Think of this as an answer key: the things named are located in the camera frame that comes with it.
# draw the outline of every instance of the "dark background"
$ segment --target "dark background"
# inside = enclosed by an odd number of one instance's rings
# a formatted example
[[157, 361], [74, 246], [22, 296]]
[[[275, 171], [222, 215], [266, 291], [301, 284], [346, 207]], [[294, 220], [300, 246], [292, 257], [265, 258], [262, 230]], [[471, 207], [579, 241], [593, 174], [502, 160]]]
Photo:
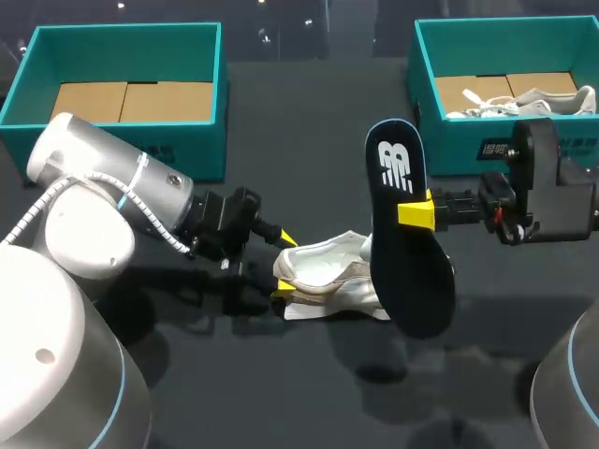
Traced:
[[[222, 21], [233, 62], [228, 163], [226, 182], [211, 188], [256, 190], [265, 218], [300, 244], [369, 232], [362, 144], [377, 121], [411, 116], [401, 57], [414, 19], [599, 12], [591, 0], [124, 3], [0, 0], [0, 40], [18, 61], [42, 23]], [[0, 232], [39, 195], [22, 189], [0, 149]], [[599, 240], [507, 248], [482, 225], [438, 238], [458, 271], [459, 310], [442, 338], [419, 342], [356, 315], [240, 315], [218, 283], [138, 237], [102, 312], [151, 388], [151, 448], [538, 449], [527, 388], [594, 298]], [[266, 250], [253, 241], [249, 251]], [[264, 304], [253, 292], [244, 299]]]

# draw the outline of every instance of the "shoe insole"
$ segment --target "shoe insole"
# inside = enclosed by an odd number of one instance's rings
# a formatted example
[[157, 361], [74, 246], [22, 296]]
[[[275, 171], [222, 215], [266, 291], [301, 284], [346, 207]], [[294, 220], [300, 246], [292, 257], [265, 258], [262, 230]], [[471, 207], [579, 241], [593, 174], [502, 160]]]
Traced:
[[297, 280], [304, 285], [323, 287], [335, 281], [352, 262], [361, 260], [358, 254], [330, 253], [300, 258], [296, 261]]
[[451, 265], [432, 231], [399, 224], [398, 204], [427, 199], [422, 141], [408, 122], [377, 124], [366, 137], [373, 203], [371, 276], [381, 305], [408, 336], [446, 330], [455, 310]]

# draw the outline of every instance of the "black insole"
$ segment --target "black insole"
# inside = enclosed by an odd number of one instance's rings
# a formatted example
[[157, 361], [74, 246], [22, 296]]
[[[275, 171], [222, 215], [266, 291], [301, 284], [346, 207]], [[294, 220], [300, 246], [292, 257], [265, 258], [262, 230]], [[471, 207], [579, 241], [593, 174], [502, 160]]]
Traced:
[[455, 310], [454, 275], [429, 229], [399, 224], [398, 204], [426, 201], [422, 142], [408, 122], [377, 124], [366, 137], [373, 200], [373, 285], [389, 317], [408, 336], [445, 331]]

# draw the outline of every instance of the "teal box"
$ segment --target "teal box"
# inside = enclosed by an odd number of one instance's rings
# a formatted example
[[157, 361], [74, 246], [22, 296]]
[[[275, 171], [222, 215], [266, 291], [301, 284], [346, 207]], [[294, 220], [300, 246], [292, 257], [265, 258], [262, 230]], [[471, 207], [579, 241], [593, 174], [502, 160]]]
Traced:
[[212, 83], [208, 122], [95, 123], [196, 181], [226, 168], [226, 61], [220, 23], [40, 26], [0, 112], [0, 138], [25, 177], [63, 82]]
[[[435, 77], [569, 71], [578, 88], [591, 85], [597, 89], [598, 54], [599, 23], [594, 16], [416, 21], [407, 85], [429, 173], [505, 171], [500, 161], [476, 157], [483, 141], [509, 140], [517, 120], [449, 121], [446, 114], [450, 111], [443, 108]], [[563, 152], [585, 167], [593, 165], [599, 151], [599, 115], [556, 116], [554, 120]]]

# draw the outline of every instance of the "cardboard insert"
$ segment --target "cardboard insert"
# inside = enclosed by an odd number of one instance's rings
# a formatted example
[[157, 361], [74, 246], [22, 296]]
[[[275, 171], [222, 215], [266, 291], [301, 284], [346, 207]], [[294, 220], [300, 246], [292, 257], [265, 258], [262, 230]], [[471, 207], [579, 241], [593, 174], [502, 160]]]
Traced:
[[517, 97], [534, 88], [548, 94], [573, 94], [577, 91], [569, 72], [439, 77], [435, 81], [446, 114], [476, 108], [476, 105], [463, 95], [464, 89], [474, 92], [483, 101], [499, 96]]
[[51, 119], [61, 112], [91, 123], [207, 122], [212, 116], [212, 83], [63, 83]]

